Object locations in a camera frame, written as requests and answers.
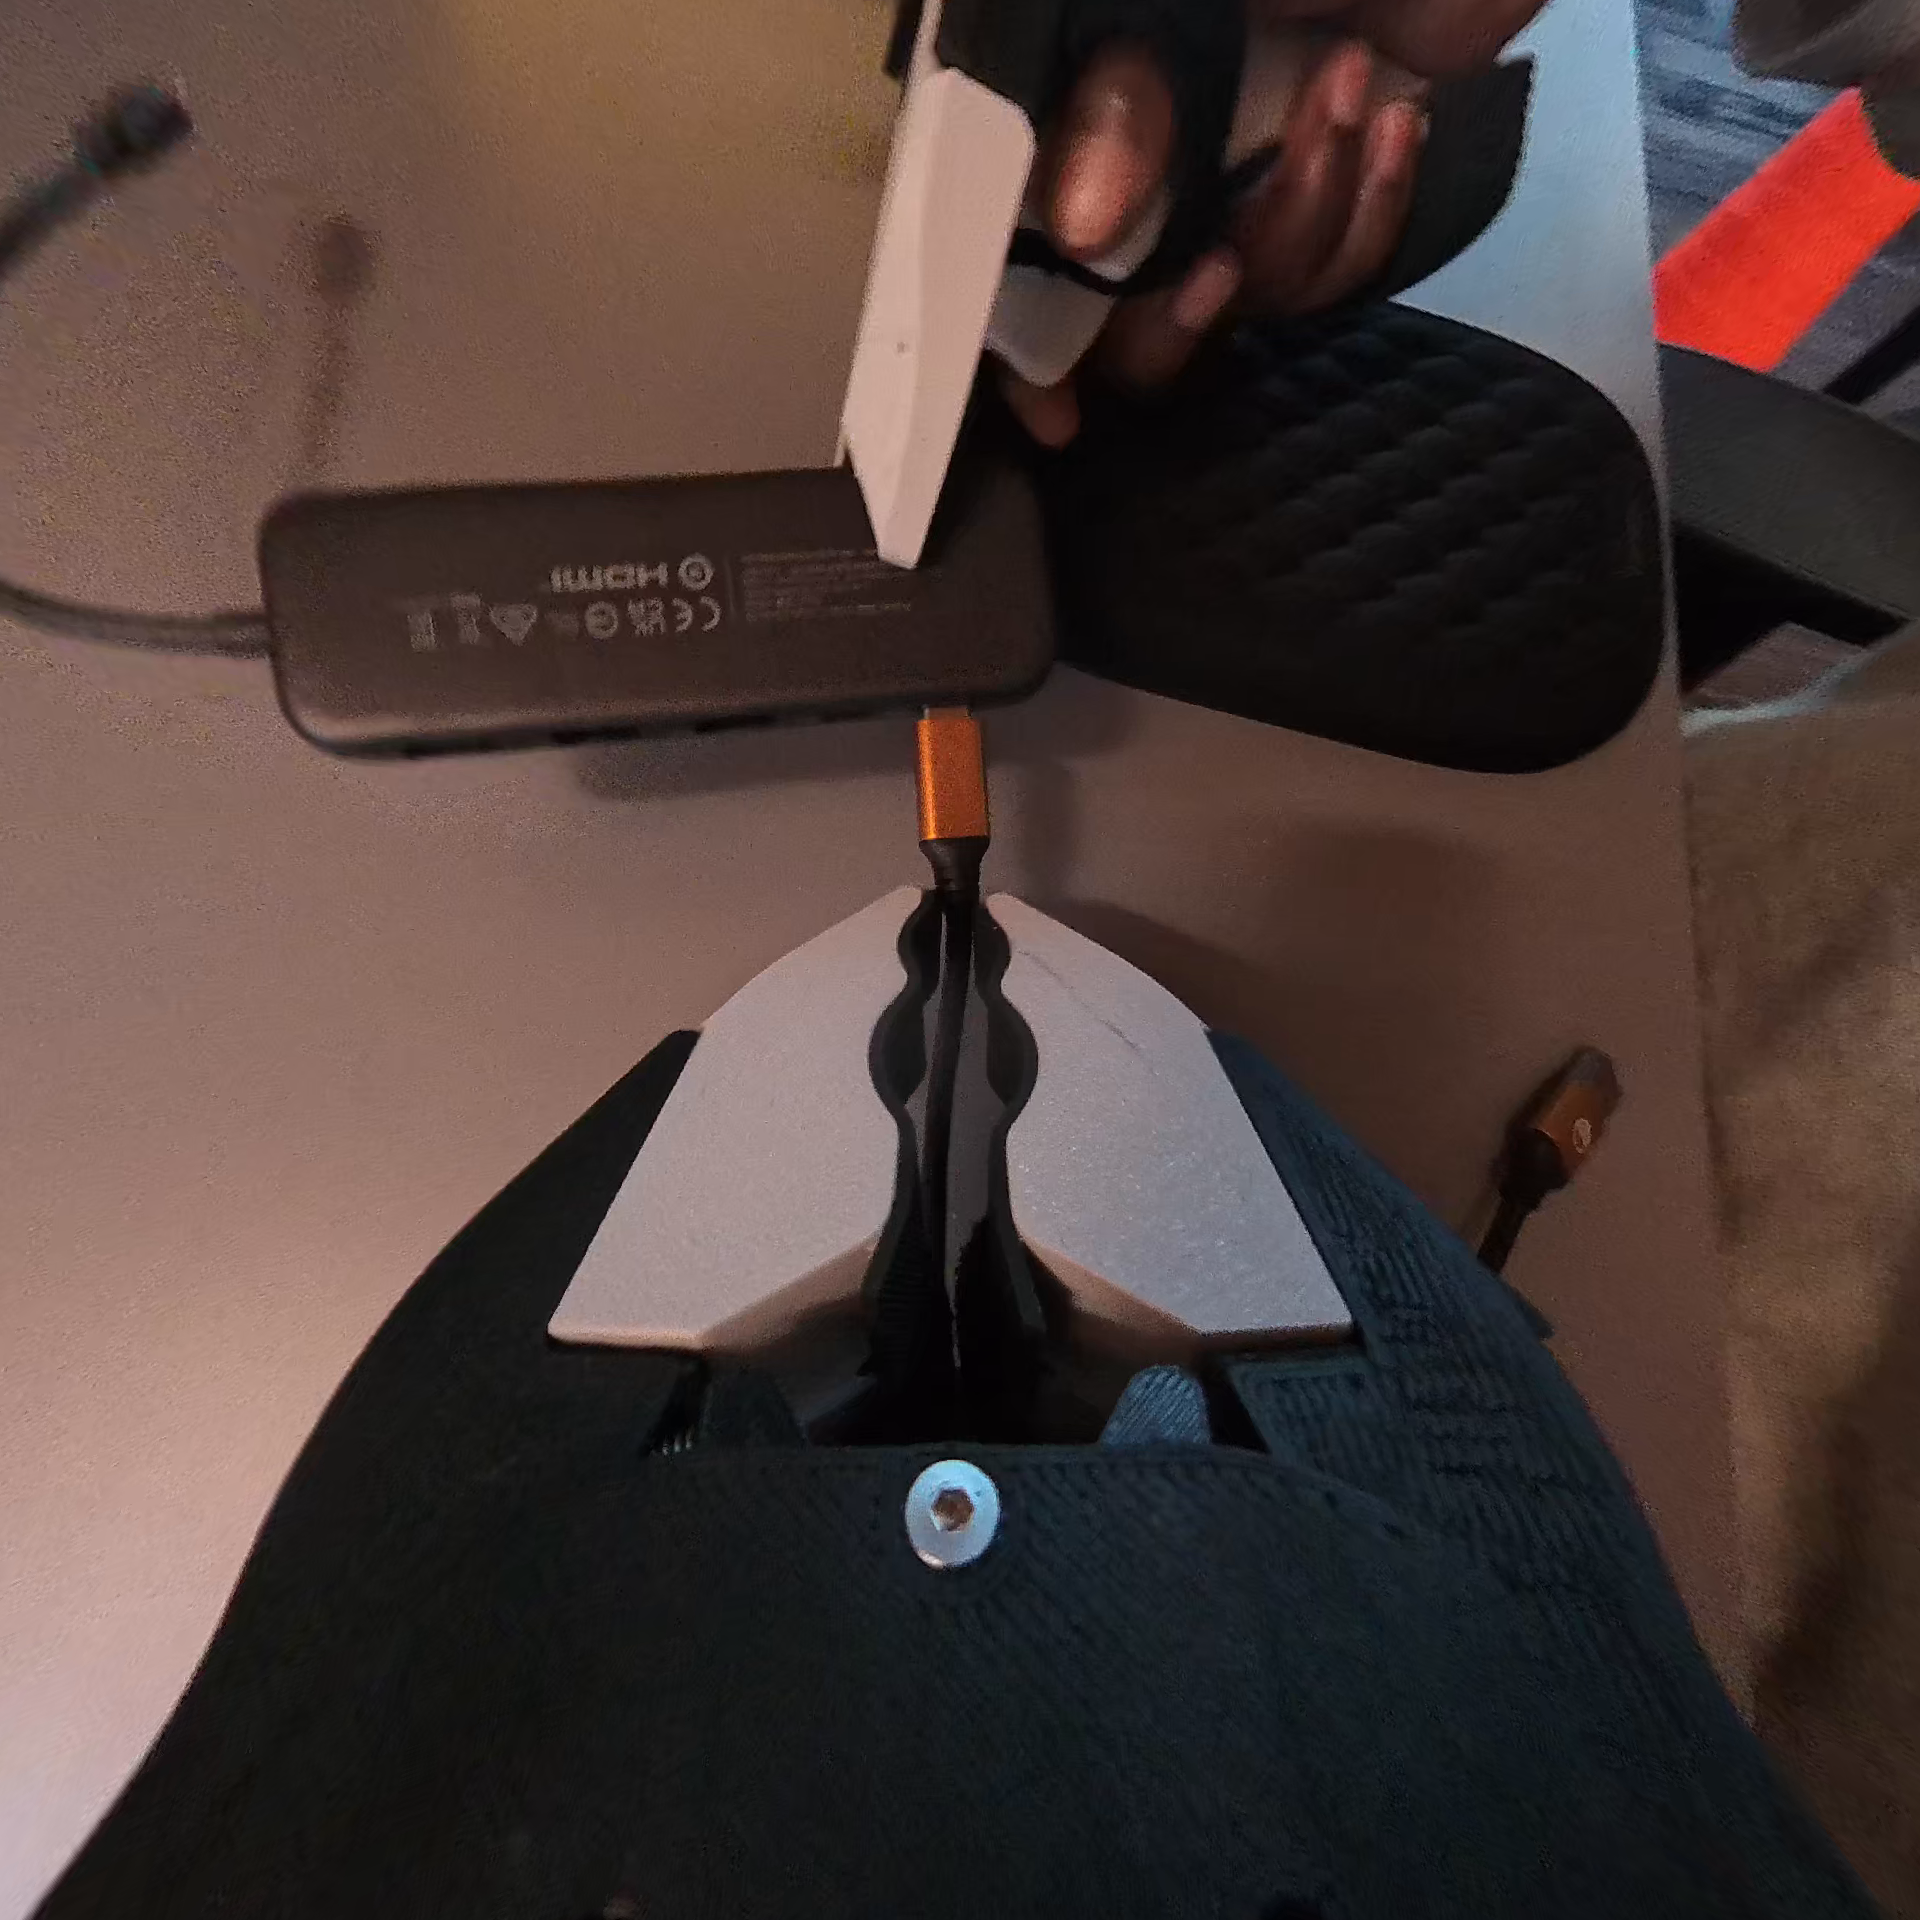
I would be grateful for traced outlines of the orange red object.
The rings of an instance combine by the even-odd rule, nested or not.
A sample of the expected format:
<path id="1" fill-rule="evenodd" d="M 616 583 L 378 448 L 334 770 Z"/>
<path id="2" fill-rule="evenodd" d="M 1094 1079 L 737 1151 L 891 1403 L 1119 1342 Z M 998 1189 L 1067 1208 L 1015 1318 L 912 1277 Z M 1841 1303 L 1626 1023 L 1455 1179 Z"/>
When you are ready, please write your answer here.
<path id="1" fill-rule="evenodd" d="M 1654 263 L 1657 344 L 1776 374 L 1914 210 L 1845 90 Z"/>

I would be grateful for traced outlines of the black chair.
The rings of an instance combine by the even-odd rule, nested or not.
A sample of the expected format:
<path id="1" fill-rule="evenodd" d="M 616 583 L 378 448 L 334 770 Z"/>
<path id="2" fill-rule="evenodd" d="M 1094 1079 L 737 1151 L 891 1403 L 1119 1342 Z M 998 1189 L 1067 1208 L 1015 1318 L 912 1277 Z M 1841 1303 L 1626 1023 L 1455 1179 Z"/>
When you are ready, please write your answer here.
<path id="1" fill-rule="evenodd" d="M 1659 374 L 1681 690 L 1777 630 L 1864 648 L 1914 622 L 1913 438 L 1687 349 Z"/>

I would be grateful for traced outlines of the dark grey usb hub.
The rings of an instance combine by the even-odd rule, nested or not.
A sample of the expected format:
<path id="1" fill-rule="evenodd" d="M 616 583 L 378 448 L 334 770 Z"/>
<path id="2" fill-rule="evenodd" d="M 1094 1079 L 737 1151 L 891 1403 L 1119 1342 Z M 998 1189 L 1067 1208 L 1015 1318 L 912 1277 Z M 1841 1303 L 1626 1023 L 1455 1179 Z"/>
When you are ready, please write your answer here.
<path id="1" fill-rule="evenodd" d="M 288 497 L 257 611 L 159 616 L 3 581 L 3 618 L 265 658 L 286 722 L 350 760 L 997 706 L 1056 658 L 1016 465 L 965 465 L 920 565 L 879 557 L 851 469 Z"/>

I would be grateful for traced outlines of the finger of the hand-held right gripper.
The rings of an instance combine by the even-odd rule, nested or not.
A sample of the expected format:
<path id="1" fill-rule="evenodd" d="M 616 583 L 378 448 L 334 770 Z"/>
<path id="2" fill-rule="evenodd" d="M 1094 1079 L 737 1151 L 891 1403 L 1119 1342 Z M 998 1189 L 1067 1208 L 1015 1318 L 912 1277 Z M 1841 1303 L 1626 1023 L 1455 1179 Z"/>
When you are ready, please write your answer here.
<path id="1" fill-rule="evenodd" d="M 920 563 L 1034 155 L 1029 120 L 992 87 L 907 72 L 838 424 L 891 568 Z"/>

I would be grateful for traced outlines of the person's right hand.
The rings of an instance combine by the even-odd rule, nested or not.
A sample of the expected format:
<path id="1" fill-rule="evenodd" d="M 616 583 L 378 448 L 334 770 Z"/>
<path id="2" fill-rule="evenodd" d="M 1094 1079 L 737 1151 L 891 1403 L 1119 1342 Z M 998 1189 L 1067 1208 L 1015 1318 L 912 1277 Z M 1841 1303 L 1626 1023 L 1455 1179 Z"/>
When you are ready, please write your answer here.
<path id="1" fill-rule="evenodd" d="M 1544 11 L 1541 2 L 1247 5 L 1255 53 L 1280 72 L 1280 155 L 1239 200 L 1224 237 L 1185 277 L 1114 305 L 1071 374 L 1037 385 L 997 365 L 998 397 L 1025 438 L 1064 448 L 1079 425 L 1075 375 L 1152 389 L 1208 337 L 1281 321 L 1376 288 L 1402 231 L 1432 93 L 1491 67 Z M 1137 39 L 1105 37 L 1046 85 L 1039 218 L 1079 263 L 1147 226 L 1178 113 Z"/>

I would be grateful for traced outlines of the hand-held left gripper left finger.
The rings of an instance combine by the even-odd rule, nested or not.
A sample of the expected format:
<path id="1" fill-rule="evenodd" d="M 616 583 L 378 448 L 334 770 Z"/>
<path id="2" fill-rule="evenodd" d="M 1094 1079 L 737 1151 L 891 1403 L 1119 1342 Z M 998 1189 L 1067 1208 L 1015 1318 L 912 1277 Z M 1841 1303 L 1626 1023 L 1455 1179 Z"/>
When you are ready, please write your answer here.
<path id="1" fill-rule="evenodd" d="M 699 1030 L 546 1334 L 739 1366 L 845 1439 L 943 1357 L 915 1097 L 943 912 L 903 888 Z"/>

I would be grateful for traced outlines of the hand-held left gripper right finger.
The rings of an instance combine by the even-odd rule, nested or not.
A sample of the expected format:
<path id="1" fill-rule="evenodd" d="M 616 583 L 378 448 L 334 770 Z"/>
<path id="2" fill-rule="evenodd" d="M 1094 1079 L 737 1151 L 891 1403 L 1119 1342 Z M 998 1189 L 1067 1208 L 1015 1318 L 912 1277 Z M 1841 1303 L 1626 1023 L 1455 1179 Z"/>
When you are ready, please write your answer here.
<path id="1" fill-rule="evenodd" d="M 960 1383 L 994 1441 L 1081 1441 L 1152 1369 L 1333 1354 L 1327 1258 L 1199 1015 L 1034 906 L 975 918 Z"/>

